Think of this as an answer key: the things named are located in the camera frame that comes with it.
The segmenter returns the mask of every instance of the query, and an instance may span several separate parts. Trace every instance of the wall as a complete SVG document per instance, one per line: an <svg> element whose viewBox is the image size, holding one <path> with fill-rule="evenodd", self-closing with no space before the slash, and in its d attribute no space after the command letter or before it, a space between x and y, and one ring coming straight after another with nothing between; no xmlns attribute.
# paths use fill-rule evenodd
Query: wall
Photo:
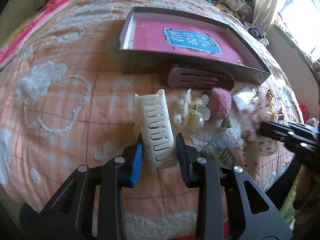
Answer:
<svg viewBox="0 0 320 240"><path fill-rule="evenodd" d="M319 118L319 88L309 67L274 27L269 30L268 40L267 49L286 74L298 103L307 107L309 118Z"/></svg>
<svg viewBox="0 0 320 240"><path fill-rule="evenodd" d="M9 0L0 15L0 47L11 33L44 5L44 2L45 0Z"/></svg>

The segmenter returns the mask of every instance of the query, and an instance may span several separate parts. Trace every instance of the orange quilt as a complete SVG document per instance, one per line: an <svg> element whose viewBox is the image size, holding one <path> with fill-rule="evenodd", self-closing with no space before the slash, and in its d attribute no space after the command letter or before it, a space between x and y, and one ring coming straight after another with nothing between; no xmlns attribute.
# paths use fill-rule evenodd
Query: orange quilt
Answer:
<svg viewBox="0 0 320 240"><path fill-rule="evenodd" d="M182 10L229 24L273 73L260 89L271 88L284 100L287 118L301 120L295 95L273 57L237 19L206 1L75 0L39 27L6 66L9 74L0 89L0 183L14 200L39 212L77 166L103 165L134 144L134 93L164 88L171 114L186 92L163 87L156 74L124 73L130 62L119 51L118 39L134 6ZM233 92L245 86L236 82ZM230 140L242 150L235 109L231 117ZM217 127L209 120L188 142L201 150L214 132L228 133ZM265 187L292 157L277 144L276 152L258 161L245 155L244 166ZM137 186L123 190L129 239L193 233L197 189L184 186L178 166L149 174L146 165Z"/></svg>

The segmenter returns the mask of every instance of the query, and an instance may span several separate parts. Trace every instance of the metal screw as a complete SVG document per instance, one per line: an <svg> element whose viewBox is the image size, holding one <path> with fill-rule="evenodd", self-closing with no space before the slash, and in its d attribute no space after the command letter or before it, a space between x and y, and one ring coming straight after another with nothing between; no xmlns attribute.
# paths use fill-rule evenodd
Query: metal screw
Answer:
<svg viewBox="0 0 320 240"><path fill-rule="evenodd" d="M235 166L235 167L233 168L233 170L234 170L235 172L237 172L237 173L241 173L241 172L243 171L242 167L240 167L240 166Z"/></svg>
<svg viewBox="0 0 320 240"><path fill-rule="evenodd" d="M79 172L85 172L87 169L88 169L88 167L86 165L81 165L78 167Z"/></svg>
<svg viewBox="0 0 320 240"><path fill-rule="evenodd" d="M204 164L204 163L206 163L206 162L207 162L207 159L204 158L204 157L199 157L199 158L197 158L197 163L202 163L202 164Z"/></svg>
<svg viewBox="0 0 320 240"><path fill-rule="evenodd" d="M116 157L116 158L115 158L115 162L116 162L116 163L123 163L123 162L124 162L124 158L121 157L121 156Z"/></svg>

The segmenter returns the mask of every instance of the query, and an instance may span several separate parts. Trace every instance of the hair accessory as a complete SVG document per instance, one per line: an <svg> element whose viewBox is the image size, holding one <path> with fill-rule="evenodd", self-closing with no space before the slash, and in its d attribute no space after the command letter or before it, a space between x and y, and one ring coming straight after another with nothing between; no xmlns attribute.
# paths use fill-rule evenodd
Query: hair accessory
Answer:
<svg viewBox="0 0 320 240"><path fill-rule="evenodd" d="M273 99L273 94L271 92L271 89L269 89L265 95L265 98L267 100L267 103L266 103L266 106L267 107L270 107L271 106L271 102L272 102L272 99Z"/></svg>
<svg viewBox="0 0 320 240"><path fill-rule="evenodd" d="M213 87L224 88L231 91L235 85L235 81L231 75L221 71L207 72L188 68L188 65L174 65L183 66L173 67L168 72L164 72L163 81L169 87L185 87L198 88L204 90L211 90Z"/></svg>
<svg viewBox="0 0 320 240"><path fill-rule="evenodd" d="M216 119L224 119L228 116L231 108L231 94L222 88L212 89L208 107Z"/></svg>
<svg viewBox="0 0 320 240"><path fill-rule="evenodd" d="M134 95L136 123L134 134L142 134L150 171L170 168L177 164L167 101L164 90L160 89L155 95Z"/></svg>
<svg viewBox="0 0 320 240"><path fill-rule="evenodd" d="M203 95L201 98L195 98L191 100L191 89L185 94L182 94L180 106L175 115L175 125L185 131L196 132L200 130L204 121L209 120L210 110L206 105L209 102L207 95Z"/></svg>

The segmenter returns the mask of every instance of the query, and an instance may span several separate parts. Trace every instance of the curtain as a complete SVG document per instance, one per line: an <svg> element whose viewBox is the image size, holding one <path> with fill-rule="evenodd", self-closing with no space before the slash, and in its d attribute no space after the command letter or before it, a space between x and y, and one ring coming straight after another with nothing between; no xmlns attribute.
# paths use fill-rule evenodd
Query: curtain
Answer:
<svg viewBox="0 0 320 240"><path fill-rule="evenodd" d="M278 0L256 0L252 24L268 33L277 14L277 3Z"/></svg>

